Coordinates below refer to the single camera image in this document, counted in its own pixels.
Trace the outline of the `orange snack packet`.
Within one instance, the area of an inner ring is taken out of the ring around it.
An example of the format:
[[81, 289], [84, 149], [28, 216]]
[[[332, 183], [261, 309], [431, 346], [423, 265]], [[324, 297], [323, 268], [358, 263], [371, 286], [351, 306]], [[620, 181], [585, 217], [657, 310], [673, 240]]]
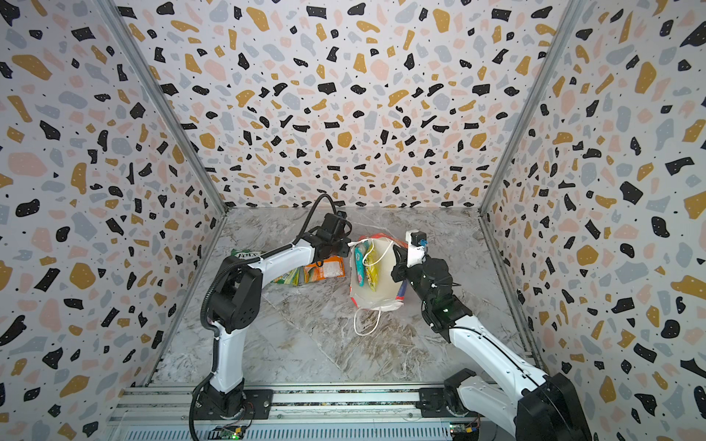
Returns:
[[329, 257], [324, 261], [310, 264], [303, 268], [303, 283], [309, 284], [325, 279], [345, 277], [346, 270], [342, 257]]

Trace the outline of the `yellow snack packet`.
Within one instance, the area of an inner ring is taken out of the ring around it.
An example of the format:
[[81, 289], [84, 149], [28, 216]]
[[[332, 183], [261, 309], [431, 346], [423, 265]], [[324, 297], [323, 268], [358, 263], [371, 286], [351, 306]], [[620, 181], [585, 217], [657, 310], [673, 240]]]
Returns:
[[379, 251], [376, 243], [370, 240], [367, 245], [367, 253], [365, 255], [364, 264], [366, 266], [366, 280], [371, 291], [376, 292], [379, 286], [380, 270], [379, 262], [382, 254]]

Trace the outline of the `red paper bag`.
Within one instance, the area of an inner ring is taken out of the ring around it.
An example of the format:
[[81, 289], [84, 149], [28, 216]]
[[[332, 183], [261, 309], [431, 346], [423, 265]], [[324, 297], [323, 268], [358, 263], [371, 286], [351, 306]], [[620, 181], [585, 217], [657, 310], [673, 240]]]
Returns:
[[386, 312], [395, 312], [404, 304], [406, 283], [391, 276], [397, 265], [395, 249], [406, 246], [395, 238], [378, 233], [361, 237], [349, 244], [349, 297], [357, 310], [353, 330], [357, 336], [371, 336]]

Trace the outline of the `yellow green Fox's candy bag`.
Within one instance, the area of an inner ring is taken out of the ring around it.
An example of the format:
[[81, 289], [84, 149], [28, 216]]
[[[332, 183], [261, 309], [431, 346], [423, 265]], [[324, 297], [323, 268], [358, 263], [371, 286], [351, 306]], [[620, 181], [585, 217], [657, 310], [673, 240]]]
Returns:
[[294, 286], [294, 287], [304, 285], [307, 283], [306, 269], [304, 266], [300, 266], [299, 268], [295, 268], [280, 277], [276, 277], [274, 279], [273, 283], [279, 284], [279, 285], [289, 285], [289, 286]]

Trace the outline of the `green snack packet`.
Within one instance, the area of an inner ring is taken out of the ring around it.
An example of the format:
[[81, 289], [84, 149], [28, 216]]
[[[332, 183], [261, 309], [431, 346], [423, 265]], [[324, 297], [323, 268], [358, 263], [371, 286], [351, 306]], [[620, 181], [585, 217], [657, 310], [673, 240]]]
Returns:
[[233, 249], [231, 251], [231, 256], [236, 257], [241, 260], [249, 260], [249, 259], [254, 259], [254, 258], [259, 258], [263, 255], [262, 251], [255, 251], [255, 250], [249, 250], [249, 249], [243, 249], [243, 250], [237, 250]]

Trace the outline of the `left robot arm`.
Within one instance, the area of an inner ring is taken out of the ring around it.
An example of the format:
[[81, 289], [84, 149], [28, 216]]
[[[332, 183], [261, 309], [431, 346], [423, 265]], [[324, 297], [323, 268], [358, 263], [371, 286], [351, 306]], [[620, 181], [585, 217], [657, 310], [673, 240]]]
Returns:
[[332, 211], [321, 224], [303, 226], [293, 242], [242, 259], [227, 257], [209, 286], [200, 310], [202, 326], [213, 333], [211, 372], [194, 393], [190, 418], [251, 418], [256, 400], [247, 396], [243, 373], [246, 331], [257, 318], [263, 290], [290, 271], [349, 255], [352, 224], [345, 211]]

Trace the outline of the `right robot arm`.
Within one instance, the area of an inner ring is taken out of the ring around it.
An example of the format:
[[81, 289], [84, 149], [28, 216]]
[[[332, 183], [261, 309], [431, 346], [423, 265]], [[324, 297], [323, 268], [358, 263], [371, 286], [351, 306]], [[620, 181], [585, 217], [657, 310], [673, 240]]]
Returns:
[[562, 373], [538, 369], [497, 339], [454, 294], [445, 260], [424, 245], [393, 248], [394, 281], [406, 281], [421, 300], [432, 332], [465, 352], [494, 381], [470, 369], [444, 382], [446, 406], [455, 415], [479, 413], [518, 440], [590, 440], [586, 415], [573, 383]]

